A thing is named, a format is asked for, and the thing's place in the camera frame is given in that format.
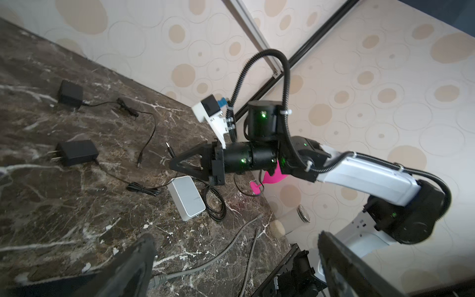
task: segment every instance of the robotic arm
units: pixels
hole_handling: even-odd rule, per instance
[[[283,64],[283,101],[248,102],[244,132],[249,141],[236,142],[232,109],[240,83],[250,66],[265,55],[273,55]],[[435,222],[450,206],[447,185],[427,172],[362,153],[341,153],[304,137],[291,137],[287,127],[289,74],[288,62],[279,51],[265,50],[252,57],[238,80],[226,118],[222,116],[222,102],[218,103],[213,95],[193,107],[197,119],[206,120],[219,141],[198,144],[176,156],[171,169],[208,180],[212,185],[223,185],[226,173],[265,170],[273,175],[278,160],[282,174],[309,182],[331,182],[370,195],[363,210],[335,235],[357,256],[397,242],[416,244],[427,239]],[[230,144],[224,142],[225,133],[230,133]],[[186,162],[195,155],[200,157],[200,166]],[[416,180],[414,175],[434,181],[440,189],[425,180]],[[307,257],[312,278],[324,284],[318,250],[308,251]]]

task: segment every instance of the brown marble surface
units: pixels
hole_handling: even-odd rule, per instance
[[[92,104],[128,96],[135,108],[155,115],[157,131],[140,169],[135,162],[152,118],[134,120],[114,105],[75,111],[58,105],[62,79],[82,85]],[[216,264],[149,292],[238,295],[254,231],[258,226],[267,230],[273,218],[263,197],[239,194],[227,176],[227,185],[218,187],[228,204],[226,219],[216,223],[204,212],[183,222],[166,189],[158,197],[128,192],[94,163],[65,168],[48,154],[58,142],[91,139],[108,170],[128,181],[160,185],[175,175],[168,168],[165,141],[179,153],[213,138],[190,108],[2,20],[0,98],[0,287],[98,270],[146,232],[156,240],[154,274],[195,267],[221,252],[246,221],[262,213],[264,218],[249,226]],[[250,178],[240,178],[243,187]],[[289,249],[286,240],[260,234],[246,295]]]

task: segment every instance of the transparent bottle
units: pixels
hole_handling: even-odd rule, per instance
[[[269,230],[275,238],[281,238],[295,229],[310,223],[310,216],[303,205],[290,210],[270,223]]]

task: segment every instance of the white box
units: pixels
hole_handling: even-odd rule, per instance
[[[188,221],[205,210],[205,203],[189,175],[173,179],[168,190],[182,220]]]

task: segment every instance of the metal lid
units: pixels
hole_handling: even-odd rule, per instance
[[[306,223],[310,223],[310,221],[312,220],[310,216],[308,215],[308,212],[305,210],[305,207],[301,204],[299,204],[299,206],[297,207],[297,213],[299,217],[302,219],[302,221]]]

